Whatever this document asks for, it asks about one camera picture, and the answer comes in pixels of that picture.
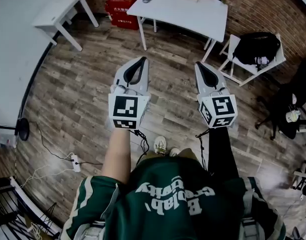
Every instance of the brick wall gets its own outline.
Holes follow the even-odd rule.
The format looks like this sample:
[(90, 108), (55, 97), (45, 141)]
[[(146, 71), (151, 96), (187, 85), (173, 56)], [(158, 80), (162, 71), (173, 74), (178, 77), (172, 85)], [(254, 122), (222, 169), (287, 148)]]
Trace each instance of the brick wall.
[[(103, 13), (106, 0), (87, 0), (94, 13)], [(271, 71), (281, 82), (296, 72), (306, 57), (306, 9), (300, 0), (227, 0), (226, 34), (254, 31), (280, 33), (287, 61)]]

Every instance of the forearm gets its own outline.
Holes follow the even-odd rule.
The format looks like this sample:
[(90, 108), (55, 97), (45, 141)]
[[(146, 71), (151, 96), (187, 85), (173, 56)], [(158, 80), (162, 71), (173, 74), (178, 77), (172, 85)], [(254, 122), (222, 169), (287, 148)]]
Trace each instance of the forearm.
[(115, 129), (109, 140), (102, 175), (127, 183), (131, 172), (130, 131)]

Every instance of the wooden floor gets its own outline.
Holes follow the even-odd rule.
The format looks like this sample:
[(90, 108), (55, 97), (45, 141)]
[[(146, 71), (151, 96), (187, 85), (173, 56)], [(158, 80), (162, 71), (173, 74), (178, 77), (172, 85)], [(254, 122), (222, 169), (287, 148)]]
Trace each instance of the wooden floor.
[[(103, 18), (99, 24), (94, 28), (87, 21), (73, 23), (69, 31), (83, 51), (78, 52), (59, 37), (58, 45), (51, 49), (34, 80), (24, 116), (38, 123), (44, 144), (61, 157), (74, 152), (82, 161), (102, 163), (110, 137), (107, 99), (115, 72), (128, 60), (146, 56), (150, 61), (152, 98), (141, 130), (151, 147), (155, 137), (163, 135), (168, 148), (189, 147), (200, 157), (195, 135), (206, 126), (197, 111), (194, 62), (203, 57), (204, 43), (162, 29), (154, 33), (152, 26), (144, 25), (148, 47), (144, 51), (138, 31), (116, 28)], [(224, 58), (216, 54), (214, 49), (207, 62), (217, 68)], [(267, 116), (256, 97), (270, 97), (276, 91), (265, 78), (259, 77), (243, 87), (230, 80), (227, 83), (238, 105), (239, 115), (229, 134), (240, 175), (259, 178), (266, 199), (284, 217), (288, 232), (293, 226), (306, 232), (306, 199), (300, 201), (301, 193), (289, 189), (292, 171), (306, 160), (305, 135), (298, 134), (290, 140), (277, 134), (276, 140), (271, 141), (270, 124), (255, 130), (255, 123)], [(0, 175), (16, 173), (23, 184), (35, 169), (47, 164), (50, 166), (39, 170), (36, 176), (71, 169), (71, 162), (56, 158), (42, 146), (36, 125), (31, 123), (30, 127), (27, 142), (19, 141), (16, 150), (0, 149)], [(141, 155), (141, 139), (132, 136), (131, 141), (134, 166)], [(207, 136), (203, 143), (207, 153)], [(57, 202), (54, 215), (63, 223), (80, 181), (85, 176), (101, 174), (101, 165), (83, 164), (81, 169), (81, 173), (65, 171), (30, 180), (24, 190), (44, 210)]]

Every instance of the white chair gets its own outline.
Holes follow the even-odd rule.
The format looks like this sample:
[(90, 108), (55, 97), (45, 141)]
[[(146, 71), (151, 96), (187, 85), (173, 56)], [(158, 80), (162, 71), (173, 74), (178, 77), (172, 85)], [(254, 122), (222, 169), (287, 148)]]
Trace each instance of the white chair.
[(76, 5), (76, 3), (81, 2), (84, 10), (92, 21), (94, 27), (98, 27), (98, 23), (88, 7), (86, 0), (51, 0), (45, 8), (39, 12), (39, 14), (34, 19), (32, 25), (40, 30), (40, 32), (49, 39), (53, 45), (57, 43), (50, 37), (42, 28), (53, 26), (56, 27), (58, 31), (62, 33), (63, 36), (79, 51), (82, 50), (82, 47), (75, 41), (75, 39), (66, 31), (65, 28), (61, 25), (60, 21), (64, 18), (68, 24), (72, 24), (70, 19), (66, 14)]
[[(276, 35), (276, 37), (279, 39), (279, 41), (281, 41), (281, 36), (279, 34)], [(239, 59), (237, 59), (236, 57), (234, 57), (233, 59), (233, 52), (235, 51), (239, 41), (241, 39), (233, 34), (231, 34), (228, 42), (225, 44), (224, 48), (221, 50), (221, 52), (219, 53), (221, 54), (225, 54), (227, 55), (227, 59), (225, 60), (225, 62), (219, 67), (219, 71), (222, 72), (222, 69), (226, 66), (226, 64), (228, 62), (232, 62), (232, 67), (231, 67), (231, 71), (230, 74), (227, 74), (225, 72), (222, 72), (222, 74), (235, 81), (236, 83), (239, 84), (239, 86), (243, 86), (244, 84), (248, 83), (249, 81), (253, 80), (254, 78), (258, 77), (260, 74), (272, 69), (273, 67), (276, 67), (277, 65), (279, 65), (280, 63), (284, 62), (286, 60), (285, 56), (284, 56), (284, 52), (283, 52), (283, 45), (282, 45), (282, 41), (281, 41), (281, 46), (278, 49), (276, 56), (274, 58), (274, 60), (272, 60), (265, 68), (258, 70), (256, 65), (247, 65), (247, 64), (242, 64)], [(244, 69), (246, 69), (248, 72), (252, 73), (253, 76), (247, 78), (245, 81), (240, 81), (239, 79), (235, 78), (233, 73), (234, 73), (234, 65), (238, 65)]]

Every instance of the khaki pants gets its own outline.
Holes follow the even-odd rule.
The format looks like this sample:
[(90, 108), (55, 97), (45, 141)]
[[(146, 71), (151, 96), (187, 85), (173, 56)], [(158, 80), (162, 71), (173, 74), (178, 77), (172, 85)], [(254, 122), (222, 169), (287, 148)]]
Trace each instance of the khaki pants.
[[(176, 155), (177, 157), (181, 157), (181, 158), (191, 158), (194, 159), (196, 161), (198, 161), (196, 155), (194, 154), (194, 152), (192, 152), (192, 150), (190, 148), (186, 148), (183, 149), (182, 151), (180, 151), (179, 154)], [(159, 158), (159, 157), (163, 157), (163, 155), (161, 153), (156, 154), (155, 152), (149, 150), (147, 152), (147, 155), (144, 155), (141, 159), (141, 162), (143, 160), (149, 159), (149, 158)]]

